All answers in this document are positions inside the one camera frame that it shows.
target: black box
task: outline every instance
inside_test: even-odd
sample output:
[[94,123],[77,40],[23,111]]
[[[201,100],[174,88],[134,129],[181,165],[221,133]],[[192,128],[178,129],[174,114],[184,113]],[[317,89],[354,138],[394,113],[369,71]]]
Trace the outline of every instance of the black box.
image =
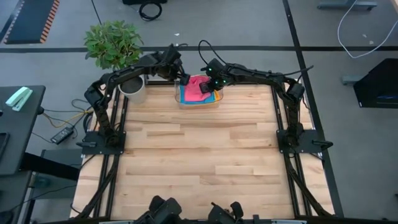
[[398,59],[387,58],[354,84],[360,107],[398,108]]
[[[144,2],[147,2],[148,0],[123,0],[123,4],[126,5],[132,5],[132,4],[142,4]],[[150,0],[152,2],[157,2],[157,3],[167,3],[167,0]]]

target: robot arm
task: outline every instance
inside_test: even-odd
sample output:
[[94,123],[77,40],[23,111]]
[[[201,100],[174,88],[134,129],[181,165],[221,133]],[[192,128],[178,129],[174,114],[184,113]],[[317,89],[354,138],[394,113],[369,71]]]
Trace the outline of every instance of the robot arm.
[[[287,106],[288,127],[285,141],[292,148],[299,145],[299,137],[303,133],[303,125],[299,121],[299,106],[305,89],[296,80],[281,73],[250,70],[239,64],[222,65],[215,58],[202,70],[205,70],[210,77],[208,82],[200,84],[202,93],[220,90],[224,86],[237,83],[256,83],[274,87],[284,105]],[[285,83],[289,84],[287,90],[285,90]]]
[[[177,49],[170,45],[162,54],[159,52],[147,54],[141,57],[138,63],[127,68],[104,74],[98,81],[95,81],[85,92],[85,98],[93,107],[99,122],[99,134],[105,138],[107,146],[114,146],[119,142],[119,137],[114,127],[109,122],[108,103],[112,99],[113,90],[120,84],[136,78],[139,75],[155,75],[173,81],[181,79],[181,83],[186,85],[189,75],[185,74],[182,68],[181,54]],[[106,85],[104,94],[101,92],[101,85]]]

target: green object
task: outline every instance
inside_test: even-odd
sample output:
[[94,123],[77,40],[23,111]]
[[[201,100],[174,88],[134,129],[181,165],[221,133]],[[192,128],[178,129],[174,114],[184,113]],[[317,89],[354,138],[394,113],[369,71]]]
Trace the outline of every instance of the green object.
[[106,21],[91,26],[86,32],[86,59],[96,58],[95,65],[102,69],[119,70],[139,60],[142,50],[138,44],[144,44],[132,24],[124,21]]
[[22,107],[25,105],[27,99],[29,99],[29,97],[31,96],[31,94],[33,93],[33,90],[28,90],[28,92],[25,94],[24,97],[22,97],[17,105],[15,105],[14,107],[12,107],[12,110],[14,111],[20,111],[22,109]]
[[7,106],[14,106],[15,104],[18,103],[19,100],[21,100],[26,94],[28,94],[29,88],[27,87],[21,87],[19,90],[17,90],[7,101],[6,104]]

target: white pot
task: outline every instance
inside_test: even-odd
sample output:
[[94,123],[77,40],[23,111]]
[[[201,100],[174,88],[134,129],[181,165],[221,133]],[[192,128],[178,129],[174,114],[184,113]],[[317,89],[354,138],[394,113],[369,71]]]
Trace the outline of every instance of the white pot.
[[145,102],[147,98],[147,92],[145,89],[144,77],[140,75],[138,78],[133,78],[119,85],[119,90],[129,101],[140,104]]

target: pink towel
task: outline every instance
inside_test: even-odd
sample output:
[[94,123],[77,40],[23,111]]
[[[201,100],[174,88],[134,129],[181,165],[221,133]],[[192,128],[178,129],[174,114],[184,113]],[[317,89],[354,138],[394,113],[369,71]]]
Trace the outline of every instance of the pink towel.
[[207,82],[208,80],[209,77],[202,75],[191,77],[189,79],[188,84],[185,86],[185,93],[184,93],[185,101],[203,101],[209,96],[211,96],[211,93],[203,94],[200,91],[199,87],[199,84]]

